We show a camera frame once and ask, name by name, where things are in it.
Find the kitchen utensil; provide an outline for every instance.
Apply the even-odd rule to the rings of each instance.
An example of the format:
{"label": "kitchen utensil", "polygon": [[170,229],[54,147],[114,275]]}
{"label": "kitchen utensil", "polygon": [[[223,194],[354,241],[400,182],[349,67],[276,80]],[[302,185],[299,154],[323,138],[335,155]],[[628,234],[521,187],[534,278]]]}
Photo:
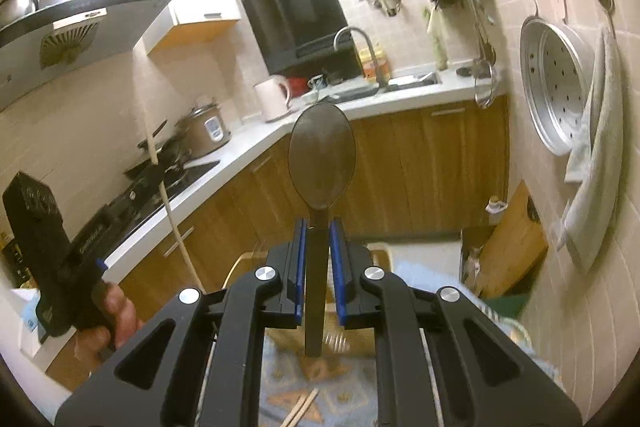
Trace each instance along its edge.
{"label": "kitchen utensil", "polygon": [[500,223],[482,248],[476,285],[480,296],[494,298],[503,295],[544,257],[547,249],[545,230],[529,189],[521,181]]}
{"label": "kitchen utensil", "polygon": [[19,18],[35,12],[39,7],[40,0],[1,0],[0,28],[4,28]]}
{"label": "kitchen utensil", "polygon": [[613,11],[616,9],[616,3],[614,0],[598,0],[598,3],[600,3],[600,6],[602,6],[602,9],[607,14],[607,20],[609,21],[609,28],[611,29],[611,33],[613,33],[613,36],[615,37],[616,29],[613,27],[613,20],[611,19],[611,15],[613,14]]}
{"label": "kitchen utensil", "polygon": [[284,76],[270,76],[254,86],[258,96],[260,110],[267,122],[277,120],[289,114],[291,88]]}
{"label": "kitchen utensil", "polygon": [[[495,91],[498,86],[498,78],[494,65],[485,58],[478,60],[472,68],[474,76],[474,98],[480,109],[486,109],[495,101]],[[491,91],[486,97],[480,97],[478,95],[478,80],[480,78],[491,79]]]}
{"label": "kitchen utensil", "polygon": [[218,104],[212,102],[194,108],[180,118],[176,127],[183,137],[183,144],[192,159],[201,158],[229,142],[231,133],[226,128]]}
{"label": "kitchen utensil", "polygon": [[[153,132],[153,137],[155,138],[156,136],[158,136],[160,134],[160,132],[162,131],[162,129],[164,129],[164,126],[166,125],[168,120],[164,120],[159,126],[158,128]],[[149,149],[149,144],[146,141],[146,139],[142,140],[142,142],[138,143],[138,149],[146,151]]]}
{"label": "kitchen utensil", "polygon": [[324,328],[324,296],[329,252],[329,208],[351,183],[356,146],[344,113],[330,103],[305,110],[291,134],[289,174],[309,209],[307,235],[305,354],[319,357]]}
{"label": "kitchen utensil", "polygon": [[[163,125],[156,129],[159,132]],[[135,180],[140,172],[146,169],[151,163],[149,157],[148,148],[146,147],[146,140],[143,140],[138,144],[138,148],[142,149],[142,153],[139,158],[133,163],[133,166],[125,171],[125,175],[130,180]],[[183,164],[188,159],[187,151],[183,144],[182,134],[176,133],[169,137],[167,140],[156,146],[156,153],[158,154],[158,162],[164,168],[167,174],[165,178],[166,185],[172,185],[179,181],[184,175]]]}
{"label": "kitchen utensil", "polygon": [[556,156],[571,151],[593,75],[593,49],[578,33],[528,17],[520,33],[520,67],[529,112]]}

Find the faucet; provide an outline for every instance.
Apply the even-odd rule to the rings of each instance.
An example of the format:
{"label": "faucet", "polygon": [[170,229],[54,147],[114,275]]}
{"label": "faucet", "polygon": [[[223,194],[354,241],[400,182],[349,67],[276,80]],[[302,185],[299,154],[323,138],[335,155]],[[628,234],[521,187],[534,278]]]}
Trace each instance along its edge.
{"label": "faucet", "polygon": [[389,83],[386,81],[385,75],[382,73],[382,70],[380,69],[380,65],[378,64],[378,59],[376,58],[376,52],[373,50],[373,44],[371,42],[371,39],[367,35],[366,31],[364,31],[361,28],[358,28],[357,26],[345,26],[335,35],[334,50],[338,51],[338,39],[343,33],[347,31],[358,32],[367,41],[367,46],[369,47],[369,53],[371,54],[371,60],[373,61],[373,67],[376,70],[376,81],[380,86],[380,89],[385,89],[389,85]]}

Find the metal screw cap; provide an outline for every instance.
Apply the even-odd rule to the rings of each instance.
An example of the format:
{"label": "metal screw cap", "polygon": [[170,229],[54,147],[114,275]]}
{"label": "metal screw cap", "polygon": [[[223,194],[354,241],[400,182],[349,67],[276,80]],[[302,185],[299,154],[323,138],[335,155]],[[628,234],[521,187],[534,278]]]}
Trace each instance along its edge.
{"label": "metal screw cap", "polygon": [[385,276],[385,271],[378,266],[369,266],[364,270],[364,277],[371,279],[372,281],[378,281]]}
{"label": "metal screw cap", "polygon": [[180,292],[178,299],[183,304],[193,304],[200,298],[200,292],[196,288],[186,288]]}
{"label": "metal screw cap", "polygon": [[270,281],[274,277],[276,277],[276,270],[274,270],[271,266],[260,266],[255,271],[255,276],[261,281]]}
{"label": "metal screw cap", "polygon": [[447,286],[446,288],[440,290],[440,297],[443,301],[456,302],[458,299],[460,299],[460,292],[455,288]]}

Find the kitchen sink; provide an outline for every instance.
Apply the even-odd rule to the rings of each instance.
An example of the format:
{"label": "kitchen sink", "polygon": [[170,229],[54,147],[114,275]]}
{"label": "kitchen sink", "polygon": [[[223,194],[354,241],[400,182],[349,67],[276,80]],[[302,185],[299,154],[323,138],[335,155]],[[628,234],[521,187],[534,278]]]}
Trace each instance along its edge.
{"label": "kitchen sink", "polygon": [[[393,78],[389,81],[389,85],[386,88],[387,92],[399,91],[404,89],[412,89],[414,87],[433,86],[439,84],[440,79],[436,73],[425,74],[421,76],[402,76],[400,78]],[[353,87],[352,89],[345,89],[339,92],[333,92],[322,100],[324,102],[331,103],[344,103],[353,102],[353,100],[359,100],[361,98],[368,98],[374,96],[380,90],[378,84],[369,84],[367,86]]]}
{"label": "kitchen sink", "polygon": [[353,100],[359,100],[361,98],[367,98],[368,96],[375,95],[380,90],[378,84],[372,84],[370,86],[355,87],[354,89],[348,89],[341,92],[336,92],[327,95],[323,102],[331,103],[343,103],[353,102]]}

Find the towel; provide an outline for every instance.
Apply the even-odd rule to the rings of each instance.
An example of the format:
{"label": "towel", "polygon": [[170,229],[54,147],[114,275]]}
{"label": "towel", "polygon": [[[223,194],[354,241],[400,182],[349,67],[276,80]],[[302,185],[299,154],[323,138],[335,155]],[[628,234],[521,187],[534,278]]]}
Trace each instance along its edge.
{"label": "towel", "polygon": [[583,271],[593,265],[616,207],[622,168],[622,86],[616,39],[603,26],[589,96],[566,166],[580,184],[562,214],[557,247],[566,245]]}

